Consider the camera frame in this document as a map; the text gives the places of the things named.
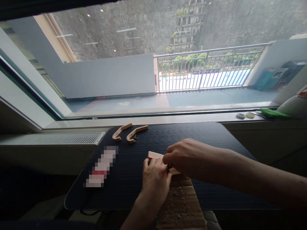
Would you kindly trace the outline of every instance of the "radiator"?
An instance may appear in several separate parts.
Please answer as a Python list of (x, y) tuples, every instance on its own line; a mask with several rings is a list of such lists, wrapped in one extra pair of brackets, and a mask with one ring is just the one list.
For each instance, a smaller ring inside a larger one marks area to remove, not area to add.
[(78, 175), (105, 132), (0, 135), (0, 158), (45, 174)]

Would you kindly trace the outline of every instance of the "black desk mat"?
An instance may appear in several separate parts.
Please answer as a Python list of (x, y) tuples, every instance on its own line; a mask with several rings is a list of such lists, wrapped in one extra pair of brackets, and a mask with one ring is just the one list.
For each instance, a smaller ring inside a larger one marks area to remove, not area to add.
[[(98, 157), (103, 153), (104, 146), (118, 146), (119, 154), (104, 188), (84, 188), (88, 171), (83, 170), (65, 198), (67, 209), (79, 210), (83, 206), (85, 210), (130, 210), (142, 188), (143, 161), (148, 151), (165, 154), (168, 146), (185, 138), (232, 149), (257, 160), (223, 125), (216, 122), (149, 125), (148, 130), (137, 133), (139, 139), (134, 144), (129, 144), (126, 136), (136, 127), (124, 130), (119, 142), (112, 139), (118, 127), (107, 132), (95, 155)], [(277, 208), (257, 197), (220, 185), (192, 182), (202, 210)]]

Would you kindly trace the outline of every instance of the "green sponge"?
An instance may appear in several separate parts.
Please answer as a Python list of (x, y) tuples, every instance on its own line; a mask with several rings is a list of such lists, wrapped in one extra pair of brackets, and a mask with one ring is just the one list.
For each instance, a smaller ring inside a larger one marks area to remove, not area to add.
[(282, 112), (279, 112), (277, 110), (271, 110), (271, 109), (259, 109), (264, 115), (270, 117), (270, 118), (280, 118), (280, 119), (291, 119), (290, 115), (284, 114)]

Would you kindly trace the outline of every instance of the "glass pane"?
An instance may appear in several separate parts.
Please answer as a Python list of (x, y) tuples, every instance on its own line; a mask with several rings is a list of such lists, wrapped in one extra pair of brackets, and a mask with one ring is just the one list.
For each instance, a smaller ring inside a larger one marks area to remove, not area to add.
[(306, 65), (306, 20), (301, 0), (127, 0), (0, 27), (88, 117), (271, 102)]

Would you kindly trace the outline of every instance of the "right hand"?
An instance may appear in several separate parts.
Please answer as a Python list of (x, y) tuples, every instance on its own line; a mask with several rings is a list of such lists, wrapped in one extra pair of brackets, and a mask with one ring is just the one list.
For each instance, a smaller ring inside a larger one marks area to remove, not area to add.
[(229, 149), (184, 139), (169, 146), (162, 160), (192, 179), (223, 184), (239, 157), (240, 154)]

